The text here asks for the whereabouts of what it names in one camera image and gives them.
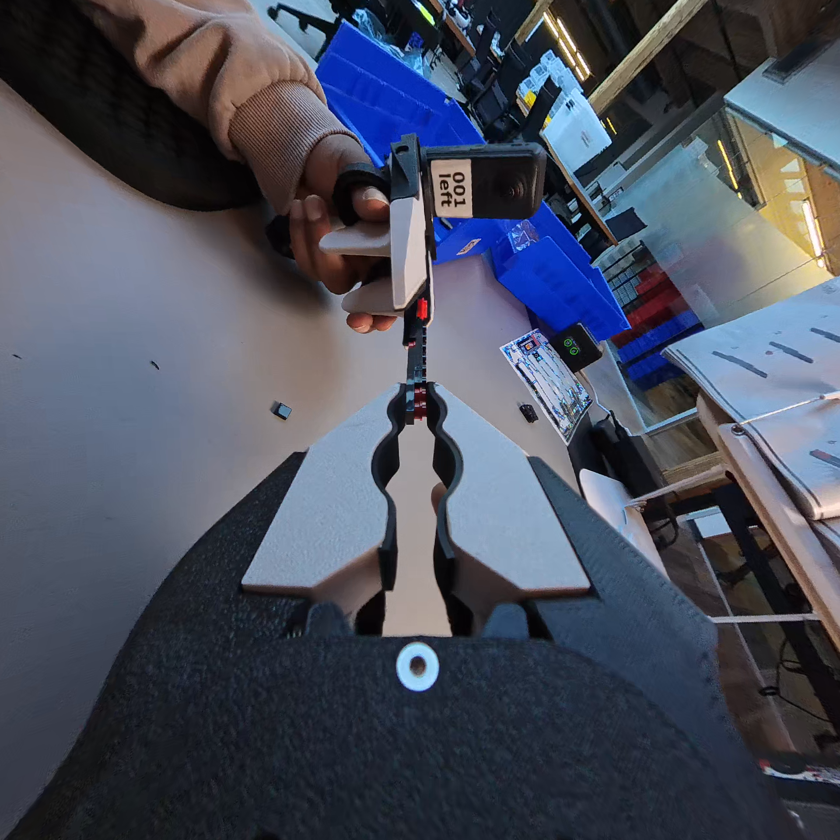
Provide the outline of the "black office chair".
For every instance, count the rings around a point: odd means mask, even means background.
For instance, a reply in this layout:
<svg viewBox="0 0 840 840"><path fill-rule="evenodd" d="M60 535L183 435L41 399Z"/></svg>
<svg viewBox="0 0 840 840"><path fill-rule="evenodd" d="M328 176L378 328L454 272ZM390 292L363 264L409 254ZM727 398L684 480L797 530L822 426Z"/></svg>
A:
<svg viewBox="0 0 840 840"><path fill-rule="evenodd" d="M336 34L341 24L340 17L334 17L328 20L281 2L269 5L266 12L268 17L275 23L279 22L279 15L281 13L288 14L297 20L301 32L305 33L309 28L314 28L324 34L326 40L330 40Z"/></svg>

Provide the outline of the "person's left forearm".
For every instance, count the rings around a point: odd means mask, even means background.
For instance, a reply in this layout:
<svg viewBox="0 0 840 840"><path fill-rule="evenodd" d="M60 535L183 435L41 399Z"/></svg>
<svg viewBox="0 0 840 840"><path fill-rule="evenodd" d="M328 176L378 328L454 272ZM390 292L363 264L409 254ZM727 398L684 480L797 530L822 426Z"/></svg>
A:
<svg viewBox="0 0 840 840"><path fill-rule="evenodd" d="M331 137L358 139L329 110L314 65L270 31L250 2L88 1L80 10L140 77L247 165L287 212L308 159Z"/></svg>

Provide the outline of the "wooden beam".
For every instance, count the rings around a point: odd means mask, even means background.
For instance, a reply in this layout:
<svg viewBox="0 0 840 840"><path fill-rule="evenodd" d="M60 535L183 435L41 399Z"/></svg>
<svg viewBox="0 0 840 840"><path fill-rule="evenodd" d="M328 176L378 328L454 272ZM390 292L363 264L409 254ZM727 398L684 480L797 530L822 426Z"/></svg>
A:
<svg viewBox="0 0 840 840"><path fill-rule="evenodd" d="M603 115L660 52L696 16L706 1L676 1L588 97L592 110Z"/></svg>

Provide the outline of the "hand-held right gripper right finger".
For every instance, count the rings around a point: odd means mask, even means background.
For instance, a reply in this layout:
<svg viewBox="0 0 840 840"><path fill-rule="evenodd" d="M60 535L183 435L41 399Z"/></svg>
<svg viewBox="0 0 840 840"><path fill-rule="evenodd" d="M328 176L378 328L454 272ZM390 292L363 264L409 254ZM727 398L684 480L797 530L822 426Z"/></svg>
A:
<svg viewBox="0 0 840 840"><path fill-rule="evenodd" d="M528 454L438 383L427 384L436 507L434 573L452 632L481 632L502 604L592 593Z"/></svg>

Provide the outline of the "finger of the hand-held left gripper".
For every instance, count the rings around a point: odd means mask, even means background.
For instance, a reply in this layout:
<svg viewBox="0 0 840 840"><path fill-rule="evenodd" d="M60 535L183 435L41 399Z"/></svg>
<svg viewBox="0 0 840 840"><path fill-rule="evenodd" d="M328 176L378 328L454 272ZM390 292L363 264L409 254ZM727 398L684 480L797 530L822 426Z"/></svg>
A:
<svg viewBox="0 0 840 840"><path fill-rule="evenodd" d="M429 245L421 198L392 199L392 309L405 312L428 295Z"/></svg>

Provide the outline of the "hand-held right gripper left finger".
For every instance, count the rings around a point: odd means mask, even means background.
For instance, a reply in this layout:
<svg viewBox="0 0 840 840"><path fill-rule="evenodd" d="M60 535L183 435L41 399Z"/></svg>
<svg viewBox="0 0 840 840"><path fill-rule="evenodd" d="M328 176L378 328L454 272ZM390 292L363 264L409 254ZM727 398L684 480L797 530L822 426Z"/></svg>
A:
<svg viewBox="0 0 840 840"><path fill-rule="evenodd" d="M241 585L261 595L331 603L354 622L396 579L403 387L394 385L313 444Z"/></svg>

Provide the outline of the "red black lego car model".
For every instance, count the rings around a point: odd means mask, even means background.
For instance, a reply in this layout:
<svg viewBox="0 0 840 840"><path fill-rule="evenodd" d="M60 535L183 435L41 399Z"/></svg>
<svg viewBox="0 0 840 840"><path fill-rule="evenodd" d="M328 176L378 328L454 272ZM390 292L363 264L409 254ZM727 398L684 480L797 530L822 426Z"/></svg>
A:
<svg viewBox="0 0 840 840"><path fill-rule="evenodd" d="M756 759L804 838L839 838L839 769L795 753Z"/></svg>

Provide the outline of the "blue plastic bin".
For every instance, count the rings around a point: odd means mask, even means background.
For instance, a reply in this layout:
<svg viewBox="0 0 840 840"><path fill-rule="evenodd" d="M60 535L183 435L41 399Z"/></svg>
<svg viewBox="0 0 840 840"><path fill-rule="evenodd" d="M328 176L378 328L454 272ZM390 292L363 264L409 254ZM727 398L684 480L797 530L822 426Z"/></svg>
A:
<svg viewBox="0 0 840 840"><path fill-rule="evenodd" d="M560 332L578 322L596 341L629 329L601 271L547 207L535 220L500 220L490 248L496 279L541 322Z"/></svg>
<svg viewBox="0 0 840 840"><path fill-rule="evenodd" d="M431 81L342 23L321 57L317 77L332 113L382 166L393 142L414 133L423 146L483 144L464 110ZM497 270L513 258L513 222L434 220L437 264L491 252Z"/></svg>

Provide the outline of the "white cardboard box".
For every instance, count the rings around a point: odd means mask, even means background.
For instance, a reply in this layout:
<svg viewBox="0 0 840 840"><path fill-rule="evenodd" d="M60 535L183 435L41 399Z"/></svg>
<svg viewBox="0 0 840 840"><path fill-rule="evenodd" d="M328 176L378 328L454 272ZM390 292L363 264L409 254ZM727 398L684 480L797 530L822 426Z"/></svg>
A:
<svg viewBox="0 0 840 840"><path fill-rule="evenodd" d="M612 144L609 132L577 89L557 104L541 137L569 170L578 170Z"/></svg>

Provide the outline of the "stack of red blue bins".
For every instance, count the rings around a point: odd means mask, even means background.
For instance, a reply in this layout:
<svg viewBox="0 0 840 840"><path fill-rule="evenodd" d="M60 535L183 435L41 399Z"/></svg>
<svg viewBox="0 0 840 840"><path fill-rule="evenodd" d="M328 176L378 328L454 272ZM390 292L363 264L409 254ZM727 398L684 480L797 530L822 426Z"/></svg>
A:
<svg viewBox="0 0 840 840"><path fill-rule="evenodd" d="M640 396L684 378L665 349L704 330L666 270L640 238L622 244L602 273L628 322L611 339L613 355L628 384Z"/></svg>

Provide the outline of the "white side table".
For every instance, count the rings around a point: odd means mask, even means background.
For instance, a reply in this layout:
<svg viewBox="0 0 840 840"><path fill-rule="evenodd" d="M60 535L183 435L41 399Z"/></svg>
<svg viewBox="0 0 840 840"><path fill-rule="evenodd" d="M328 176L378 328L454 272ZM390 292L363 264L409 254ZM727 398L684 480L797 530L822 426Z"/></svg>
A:
<svg viewBox="0 0 840 840"><path fill-rule="evenodd" d="M838 566L751 439L734 432L732 418L704 392L699 393L696 408L725 466L802 588L826 634L839 648Z"/></svg>

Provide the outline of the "long black lego plate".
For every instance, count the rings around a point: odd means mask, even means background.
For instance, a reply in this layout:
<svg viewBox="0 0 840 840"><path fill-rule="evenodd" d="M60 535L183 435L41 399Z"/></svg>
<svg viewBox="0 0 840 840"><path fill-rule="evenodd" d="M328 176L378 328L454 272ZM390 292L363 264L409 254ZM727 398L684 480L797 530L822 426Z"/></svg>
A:
<svg viewBox="0 0 840 840"><path fill-rule="evenodd" d="M428 323L422 324L416 315L417 300L410 305L406 310L403 319L403 340L408 337L416 339L416 346L407 350L406 348L406 408L405 408L405 422L407 425L415 424L413 420L413 390L415 385L425 385L427 389L427 325L431 319L432 306L430 304L430 313Z"/></svg>

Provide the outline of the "black device with green display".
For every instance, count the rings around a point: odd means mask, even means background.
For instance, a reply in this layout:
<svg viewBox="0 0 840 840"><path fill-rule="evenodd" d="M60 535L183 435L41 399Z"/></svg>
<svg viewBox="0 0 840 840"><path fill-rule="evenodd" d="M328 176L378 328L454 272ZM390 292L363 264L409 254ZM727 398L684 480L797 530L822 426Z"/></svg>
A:
<svg viewBox="0 0 840 840"><path fill-rule="evenodd" d="M602 345L582 322L555 333L549 344L573 374L583 371L604 355Z"/></svg>

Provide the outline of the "person's left hand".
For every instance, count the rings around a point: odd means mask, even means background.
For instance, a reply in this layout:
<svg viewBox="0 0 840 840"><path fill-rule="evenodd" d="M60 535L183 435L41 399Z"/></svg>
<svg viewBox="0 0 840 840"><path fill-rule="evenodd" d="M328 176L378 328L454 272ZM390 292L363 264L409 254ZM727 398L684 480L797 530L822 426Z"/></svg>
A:
<svg viewBox="0 0 840 840"><path fill-rule="evenodd" d="M345 295L367 277L373 259L351 255L326 254L320 249L323 236L332 230L332 194L338 175L354 163L370 163L357 140L346 134L331 134L311 150L303 169L295 199L290 203L290 247L300 271L322 283L331 293ZM389 203L373 187L357 187L353 206L360 219L372 223L390 220ZM366 334L386 331L396 318L355 312L347 325Z"/></svg>

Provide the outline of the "shiny sticker sheet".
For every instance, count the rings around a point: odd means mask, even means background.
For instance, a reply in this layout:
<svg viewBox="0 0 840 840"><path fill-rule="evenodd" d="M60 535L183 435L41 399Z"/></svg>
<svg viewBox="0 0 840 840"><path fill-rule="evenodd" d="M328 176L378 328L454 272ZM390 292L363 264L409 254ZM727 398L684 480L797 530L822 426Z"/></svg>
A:
<svg viewBox="0 0 840 840"><path fill-rule="evenodd" d="M569 445L594 404L577 375L539 329L501 345L500 352L525 384L533 404Z"/></svg>

